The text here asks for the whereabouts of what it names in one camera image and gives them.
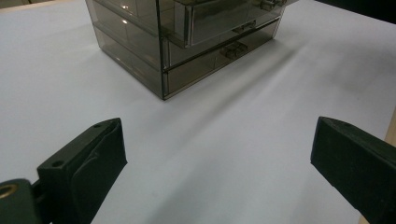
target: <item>white tabletop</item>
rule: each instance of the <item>white tabletop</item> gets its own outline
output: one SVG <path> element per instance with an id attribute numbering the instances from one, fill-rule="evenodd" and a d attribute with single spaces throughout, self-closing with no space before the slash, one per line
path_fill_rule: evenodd
<path id="1" fill-rule="evenodd" d="M 96 122 L 122 119 L 128 165 L 93 223 L 355 224 L 310 164 L 318 116 L 384 138 L 396 25 L 312 0 L 276 39 L 163 102 L 97 46 L 83 0 L 0 13 L 0 182 Z"/>

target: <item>plastic drawer front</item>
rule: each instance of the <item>plastic drawer front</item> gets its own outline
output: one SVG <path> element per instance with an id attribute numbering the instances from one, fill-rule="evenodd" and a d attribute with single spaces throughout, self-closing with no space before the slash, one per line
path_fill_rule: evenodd
<path id="1" fill-rule="evenodd" d="M 280 16 L 286 0 L 175 0 L 174 8 L 161 10 L 169 38 L 182 48 L 195 46 L 239 27 L 260 25 L 268 14 Z"/>
<path id="2" fill-rule="evenodd" d="M 134 20 L 125 19 L 94 0 L 88 1 L 92 3 L 95 12 L 95 17 L 92 18 L 95 27 L 123 43 L 147 64 L 160 68 L 158 35 L 143 30 L 134 24 Z"/>
<path id="3" fill-rule="evenodd" d="M 279 21 L 275 21 L 260 30 L 231 42 L 223 47 L 213 49 L 200 57 L 183 63 L 167 73 L 169 98 L 175 93 L 184 90 L 200 79 L 207 77 L 221 67 L 235 61 L 246 53 L 261 46 L 273 38 Z"/>
<path id="4" fill-rule="evenodd" d="M 123 68 L 125 68 L 156 95 L 163 97 L 160 71 L 157 71 L 149 66 L 127 48 L 116 42 L 114 39 L 96 27 L 94 30 L 98 39 L 99 47 L 108 56 L 119 63 Z"/>
<path id="5" fill-rule="evenodd" d="M 268 22 L 274 21 L 280 18 L 283 8 L 278 8 L 273 12 L 265 13 L 261 15 L 259 18 L 256 18 L 252 24 L 248 24 L 247 26 L 238 27 L 237 29 L 232 29 L 223 33 L 222 35 L 218 35 L 211 39 L 208 39 L 200 44 L 194 45 L 190 48 L 181 48 L 179 45 L 175 44 L 174 41 L 165 38 L 163 42 L 165 51 L 163 52 L 163 57 L 165 58 L 164 66 L 172 67 L 177 65 L 178 63 L 182 63 L 187 61 L 188 59 L 196 56 L 199 53 L 202 53 L 208 49 L 215 47 L 225 41 L 228 41 L 232 38 L 236 38 L 244 32 L 256 29 L 265 25 Z"/>

